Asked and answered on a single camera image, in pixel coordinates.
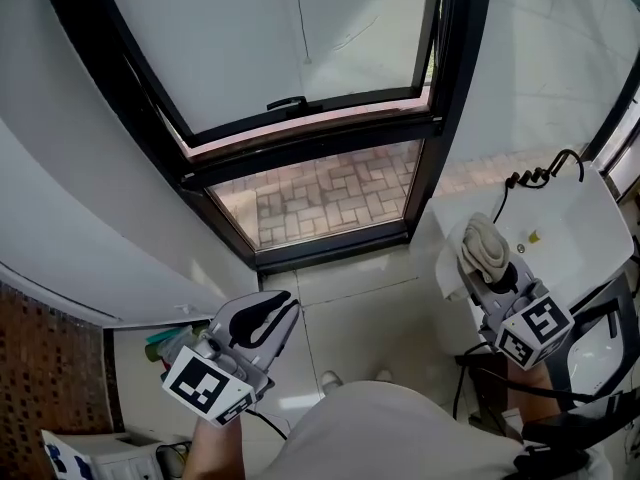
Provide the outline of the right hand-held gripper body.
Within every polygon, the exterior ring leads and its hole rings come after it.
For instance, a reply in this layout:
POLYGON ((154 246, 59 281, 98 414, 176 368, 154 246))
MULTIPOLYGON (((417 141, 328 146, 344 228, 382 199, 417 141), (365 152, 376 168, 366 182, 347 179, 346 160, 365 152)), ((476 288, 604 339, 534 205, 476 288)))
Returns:
POLYGON ((497 294, 500 309, 483 317, 479 329, 489 346, 522 370, 556 351, 574 327, 574 317, 540 279, 515 294, 497 294))

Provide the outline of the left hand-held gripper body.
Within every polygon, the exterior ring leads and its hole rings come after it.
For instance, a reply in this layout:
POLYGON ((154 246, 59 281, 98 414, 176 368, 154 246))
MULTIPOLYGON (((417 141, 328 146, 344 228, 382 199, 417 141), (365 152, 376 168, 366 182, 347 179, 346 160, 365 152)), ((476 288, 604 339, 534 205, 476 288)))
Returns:
POLYGON ((163 390, 198 417, 225 426, 274 386, 269 368, 245 359, 219 330, 182 330, 161 344, 163 390))

